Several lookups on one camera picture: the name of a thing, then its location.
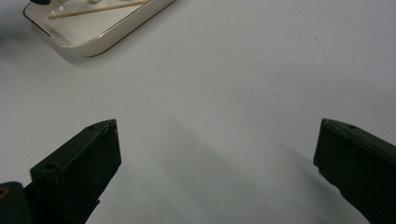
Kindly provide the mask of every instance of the plastic container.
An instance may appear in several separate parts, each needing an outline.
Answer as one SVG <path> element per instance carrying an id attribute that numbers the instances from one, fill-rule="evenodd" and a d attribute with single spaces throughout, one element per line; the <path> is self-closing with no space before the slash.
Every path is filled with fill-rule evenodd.
<path id="1" fill-rule="evenodd" d="M 121 7 L 99 12 L 51 19 L 66 13 L 87 12 L 134 1 L 52 0 L 47 6 L 30 3 L 23 15 L 42 30 L 61 48 L 73 50 L 83 57 L 91 57 L 111 48 L 142 23 L 175 0 L 149 0 L 132 7 Z"/>

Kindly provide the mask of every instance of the toothpick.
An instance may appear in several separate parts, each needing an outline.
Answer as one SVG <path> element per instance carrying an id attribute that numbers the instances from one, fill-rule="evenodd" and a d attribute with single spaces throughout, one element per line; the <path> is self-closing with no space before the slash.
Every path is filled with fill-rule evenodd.
<path id="1" fill-rule="evenodd" d="M 66 17 L 73 17 L 73 16 L 79 16 L 79 15 L 84 15 L 88 13 L 94 13 L 94 12 L 100 12 L 100 11 L 107 11 L 111 9 L 116 9 L 116 8 L 122 8 L 122 7 L 133 7 L 133 6 L 140 6 L 144 5 L 149 0 L 143 0 L 143 1 L 138 1 L 138 2 L 132 2 L 132 3 L 127 3 L 127 4 L 122 4 L 122 5 L 116 5 L 116 6 L 111 6 L 111 7 L 99 7 L 95 9 L 89 9 L 89 10 L 82 10 L 82 11 L 76 11 L 76 12 L 70 12 L 70 13 L 64 13 L 60 15 L 53 15 L 49 16 L 50 20 L 55 20 L 55 19 L 60 19 L 60 18 L 66 18 Z"/>

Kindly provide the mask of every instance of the white surface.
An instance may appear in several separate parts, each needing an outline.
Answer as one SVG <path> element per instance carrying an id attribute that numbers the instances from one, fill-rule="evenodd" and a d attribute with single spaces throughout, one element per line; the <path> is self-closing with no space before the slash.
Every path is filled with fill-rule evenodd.
<path id="1" fill-rule="evenodd" d="M 322 118 L 396 144 L 393 0 L 178 0 L 100 56 L 0 2 L 0 182 L 115 118 L 123 164 L 88 223 L 365 219 L 312 164 Z"/>

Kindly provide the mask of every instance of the white tray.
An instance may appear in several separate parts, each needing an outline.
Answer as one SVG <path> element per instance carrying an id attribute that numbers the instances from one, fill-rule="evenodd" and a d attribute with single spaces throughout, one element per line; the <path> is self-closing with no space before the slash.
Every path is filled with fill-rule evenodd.
<path id="1" fill-rule="evenodd" d="M 52 0 L 48 6 L 27 5 L 23 15 L 61 48 L 91 57 L 111 48 L 143 22 L 175 0 L 149 0 L 144 5 L 123 7 L 61 19 L 49 16 L 128 4 L 137 0 Z"/>

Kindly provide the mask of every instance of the white table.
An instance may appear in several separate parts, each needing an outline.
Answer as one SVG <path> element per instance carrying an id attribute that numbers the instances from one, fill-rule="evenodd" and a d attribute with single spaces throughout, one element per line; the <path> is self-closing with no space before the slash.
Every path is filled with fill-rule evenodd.
<path id="1" fill-rule="evenodd" d="M 313 165 L 322 118 L 396 144 L 393 0 L 178 0 L 108 52 L 53 47 L 0 2 L 0 182 L 117 119 L 88 223 L 368 223 Z"/>

